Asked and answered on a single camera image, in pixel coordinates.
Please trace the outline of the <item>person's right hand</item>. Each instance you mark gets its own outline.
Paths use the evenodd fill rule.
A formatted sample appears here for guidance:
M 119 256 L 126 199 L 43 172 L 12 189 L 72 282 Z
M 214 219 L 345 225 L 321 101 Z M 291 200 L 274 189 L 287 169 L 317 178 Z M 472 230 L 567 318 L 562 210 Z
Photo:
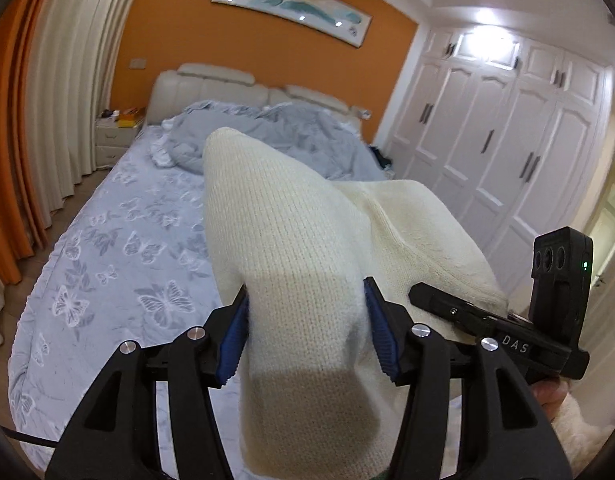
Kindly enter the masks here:
M 530 389 L 550 422 L 574 413 L 570 383 L 566 380 L 543 380 L 533 384 Z

